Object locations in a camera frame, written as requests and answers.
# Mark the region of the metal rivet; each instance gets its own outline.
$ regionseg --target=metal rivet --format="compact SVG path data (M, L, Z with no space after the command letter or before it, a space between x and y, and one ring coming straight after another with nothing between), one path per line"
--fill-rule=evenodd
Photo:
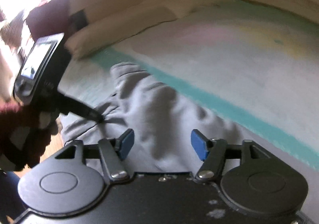
M164 176L159 178L159 182L166 182L166 181L167 181L167 178Z
M111 177L114 179L124 179L127 177L127 172L126 171L120 171L116 173L112 173Z
M214 177L214 173L209 170L201 171L198 173L200 179L210 179Z

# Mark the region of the round black disc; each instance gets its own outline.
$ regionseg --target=round black disc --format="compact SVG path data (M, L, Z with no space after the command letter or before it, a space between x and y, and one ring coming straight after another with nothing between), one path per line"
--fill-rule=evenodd
M30 208L46 214L70 214L90 205L104 190L104 180L94 169L65 160L46 164L50 158L47 160L20 179L19 196Z
M308 192L305 178L276 159L253 159L221 179L225 197L246 213L278 216L301 208Z

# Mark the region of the teal stripe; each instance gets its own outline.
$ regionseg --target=teal stripe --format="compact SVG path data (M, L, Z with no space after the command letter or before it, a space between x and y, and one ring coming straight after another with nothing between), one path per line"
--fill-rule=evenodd
M212 110L222 118L228 118L243 125L281 150L288 152L290 155L306 163L312 168L319 170L319 153L317 151L297 140L294 136L291 136L281 129L256 118L246 110L237 107L214 94L194 87L185 80L171 76L148 65L147 63L135 59L132 56L118 52L111 47L102 50L91 59L105 70L109 70L111 66L120 62L134 62L142 66L150 74L154 75L159 81L173 87L184 96L189 97L198 104Z

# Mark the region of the white speck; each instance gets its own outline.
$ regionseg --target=white speck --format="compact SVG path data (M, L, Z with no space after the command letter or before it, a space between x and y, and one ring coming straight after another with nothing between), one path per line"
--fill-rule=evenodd
M215 204L218 204L218 200L210 200L208 203L210 205L215 205Z
M215 209L211 212L208 212L206 216L214 218L214 219L221 219L222 217L225 216L225 212L226 210L224 209Z
M160 177L159 178L159 182L166 182L168 180L168 178L166 177Z

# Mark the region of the pillow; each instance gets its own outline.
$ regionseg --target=pillow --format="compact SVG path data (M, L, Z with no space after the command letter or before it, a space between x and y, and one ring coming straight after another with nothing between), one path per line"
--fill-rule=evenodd
M220 0L145 0L139 5L89 24L73 34L65 47L74 58L87 56L101 47L136 35L162 22L173 21Z

